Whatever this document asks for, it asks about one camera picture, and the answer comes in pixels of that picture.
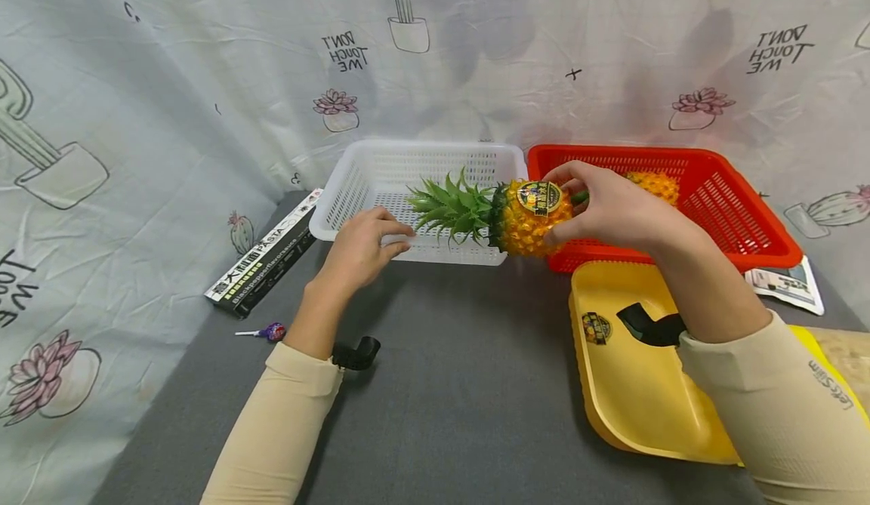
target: yellow tray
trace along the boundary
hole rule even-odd
[[[675,347],[643,344],[619,320],[617,312],[633,303],[653,320],[677,312],[656,266],[591,261],[574,271],[568,304],[590,424],[630,452],[739,464],[710,398],[682,372]],[[603,320],[594,322],[589,313]],[[813,335],[791,329],[854,398]]]

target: gray tablecloth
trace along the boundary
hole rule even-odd
[[[271,350],[233,332],[290,323],[328,249],[317,242],[247,321],[212,312],[93,504],[199,502]],[[828,314],[775,305],[785,321],[863,329],[818,278]],[[595,434],[569,292],[569,277],[539,261],[391,264],[342,322],[339,340],[383,346],[373,369],[346,375],[298,503],[762,503],[738,467],[621,452]]]

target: white plastic basket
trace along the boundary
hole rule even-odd
[[[310,231],[322,241],[335,241],[344,221],[362,209],[384,206],[402,223],[415,225],[418,214],[406,198],[408,186],[422,188],[423,179],[456,180],[465,168],[469,184],[488,188],[511,179],[527,178],[523,151],[516,146],[492,143],[422,143],[411,140],[358,140],[344,151],[310,221]],[[506,254],[473,240],[447,242],[445,229],[408,239],[411,250],[397,260],[499,265]],[[384,238],[393,242],[396,238]]]

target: purple lollipop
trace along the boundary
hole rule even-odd
[[[265,337],[268,340],[281,340],[284,339],[285,333],[287,330],[284,326],[281,326],[280,322],[275,322],[270,324],[268,328],[259,331],[237,331],[236,335],[252,335],[252,337]]]

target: beige sleeve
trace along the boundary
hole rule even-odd
[[[343,375],[332,361],[275,345],[200,504],[293,503]]]
[[[870,429],[778,315],[732,343],[683,333],[677,351],[767,503],[870,504]]]

